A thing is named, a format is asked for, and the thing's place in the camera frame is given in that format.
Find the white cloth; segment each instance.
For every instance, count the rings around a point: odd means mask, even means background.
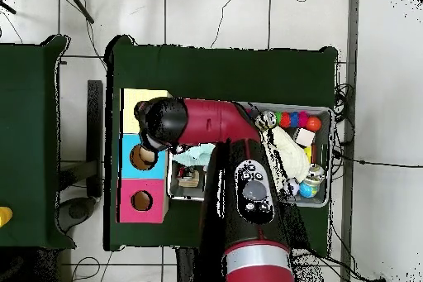
[[[286,179],[295,178],[298,183],[301,183],[310,169],[306,152],[281,127],[267,130],[261,136],[276,190],[279,192],[283,189]],[[283,175],[277,154],[280,156],[287,177]]]

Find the circular hole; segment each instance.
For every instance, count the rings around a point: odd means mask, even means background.
[[[151,209],[153,198],[147,191],[138,191],[131,197],[131,204],[136,210],[145,212]]]
[[[135,145],[129,154],[129,160],[138,170],[150,170],[157,161],[157,154],[146,150],[142,145]]]

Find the blue ball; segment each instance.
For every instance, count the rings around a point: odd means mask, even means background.
[[[298,127],[298,120],[299,120],[298,112],[292,112],[289,115],[289,117],[291,118],[290,127]]]
[[[317,194],[317,187],[312,187],[305,183],[300,183],[300,195],[304,198],[312,198]]]

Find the shape sorter box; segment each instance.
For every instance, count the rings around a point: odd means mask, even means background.
[[[148,101],[157,97],[171,97],[165,90],[121,89],[121,115],[123,123],[120,134],[122,167],[119,171],[117,192],[117,222],[162,223],[168,211],[169,196],[166,192],[169,153],[159,152],[157,163],[149,170],[139,170],[132,165],[132,149],[140,144],[140,125],[134,117],[134,107],[139,101]],[[144,192],[150,198],[146,210],[137,210],[134,196]]]

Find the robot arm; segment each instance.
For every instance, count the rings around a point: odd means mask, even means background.
[[[203,204],[199,282],[219,282],[222,261],[225,282],[294,282],[269,163],[245,110],[227,101],[155,98],[138,103],[134,114],[141,145],[150,151],[216,144]],[[215,270],[211,258],[219,264]]]

